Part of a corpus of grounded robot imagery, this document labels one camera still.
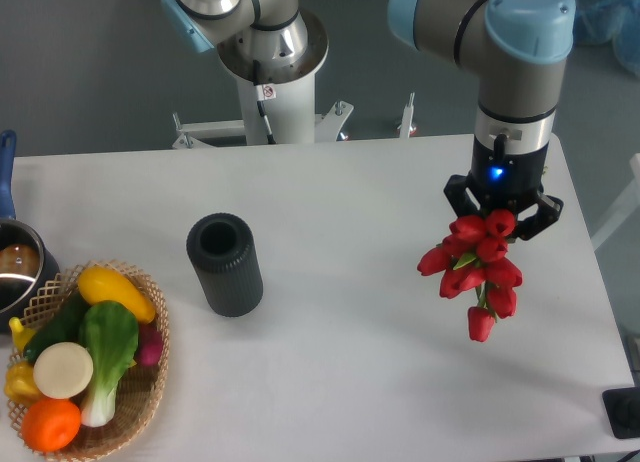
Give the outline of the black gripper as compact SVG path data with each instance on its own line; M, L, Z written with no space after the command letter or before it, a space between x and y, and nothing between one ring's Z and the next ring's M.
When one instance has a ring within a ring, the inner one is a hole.
M477 138L473 142L470 172L451 175L444 195L458 217L482 215L482 207L517 207L519 216L525 209L535 212L516 219L511 239L531 240L555 224L562 214L564 202L541 191L542 172L549 145L526 154L494 152Z

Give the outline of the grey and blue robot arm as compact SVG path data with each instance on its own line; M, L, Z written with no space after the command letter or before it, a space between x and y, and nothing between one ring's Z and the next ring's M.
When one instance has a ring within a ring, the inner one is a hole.
M237 83L251 145L310 144L337 131L315 112L315 75L328 37L299 0L161 0L197 52L214 50ZM444 193L457 215L507 209L513 236L535 237L560 217L541 178L567 57L574 0L389 0L388 26L413 49L479 79L470 171Z

